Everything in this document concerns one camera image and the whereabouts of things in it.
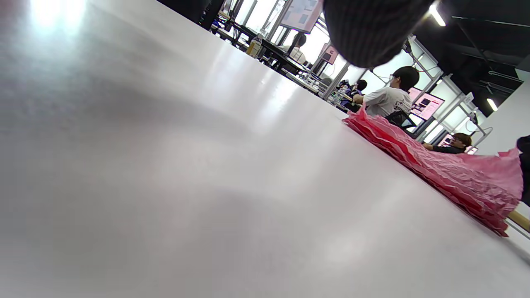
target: chair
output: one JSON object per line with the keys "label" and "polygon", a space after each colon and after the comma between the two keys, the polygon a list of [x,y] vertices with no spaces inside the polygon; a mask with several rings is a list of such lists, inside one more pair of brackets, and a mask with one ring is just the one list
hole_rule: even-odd
{"label": "chair", "polygon": [[390,124],[396,125],[397,127],[406,130],[411,127],[415,127],[416,124],[412,122],[409,115],[404,111],[396,111],[385,117]]}

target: plastic bottle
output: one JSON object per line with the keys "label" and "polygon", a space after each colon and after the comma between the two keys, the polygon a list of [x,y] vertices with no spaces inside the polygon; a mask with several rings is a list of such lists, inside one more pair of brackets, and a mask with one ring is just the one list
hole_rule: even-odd
{"label": "plastic bottle", "polygon": [[346,95],[346,89],[347,89],[347,87],[344,86],[336,93],[337,95],[334,98],[335,99],[335,104],[340,104],[340,102],[342,101],[342,99]]}
{"label": "plastic bottle", "polygon": [[259,33],[256,37],[250,42],[249,48],[246,50],[246,54],[252,58],[258,56],[259,51],[261,50],[261,40],[263,39],[263,34]]}

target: ceiling light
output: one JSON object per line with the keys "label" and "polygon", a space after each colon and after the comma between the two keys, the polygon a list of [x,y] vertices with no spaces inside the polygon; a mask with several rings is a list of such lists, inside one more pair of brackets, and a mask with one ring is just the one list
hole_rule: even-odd
{"label": "ceiling light", "polygon": [[494,111],[497,111],[497,105],[495,104],[495,102],[493,100],[491,100],[491,98],[488,98],[488,103],[490,104],[491,108],[494,110]]}
{"label": "ceiling light", "polygon": [[429,8],[429,12],[431,13],[431,15],[434,17],[434,19],[436,20],[436,22],[438,22],[438,25],[440,26],[445,26],[445,22],[444,22],[444,19],[441,18],[441,15],[438,13],[438,11],[436,10],[436,4],[432,4],[431,7]]}

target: table surface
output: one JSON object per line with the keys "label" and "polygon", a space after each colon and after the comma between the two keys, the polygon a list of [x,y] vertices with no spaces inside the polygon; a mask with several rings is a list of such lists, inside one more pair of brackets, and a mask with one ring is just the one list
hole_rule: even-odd
{"label": "table surface", "polygon": [[[243,34],[249,35],[249,39],[254,38],[256,35],[258,35],[254,30],[244,26],[240,25],[236,22],[232,22],[233,26],[239,29]],[[300,64],[298,61],[292,59],[290,56],[287,55],[287,52],[280,49],[277,45],[275,45],[273,42],[263,39],[263,46],[267,49],[269,49],[271,52],[275,53],[277,56],[281,56],[285,62],[289,63],[292,67],[298,68],[301,72],[308,72],[309,68],[306,66]]]}
{"label": "table surface", "polygon": [[0,11],[2,297],[529,297],[336,108],[157,1],[68,3]]}

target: stack of pink paper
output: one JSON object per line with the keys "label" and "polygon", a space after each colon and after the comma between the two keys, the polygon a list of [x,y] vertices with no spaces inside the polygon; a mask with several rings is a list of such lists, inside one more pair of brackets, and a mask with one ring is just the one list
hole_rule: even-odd
{"label": "stack of pink paper", "polygon": [[444,154],[423,148],[383,117],[362,108],[344,119],[351,129],[424,178],[485,226],[507,236],[504,219],[515,209],[523,191],[517,149],[499,156]]}

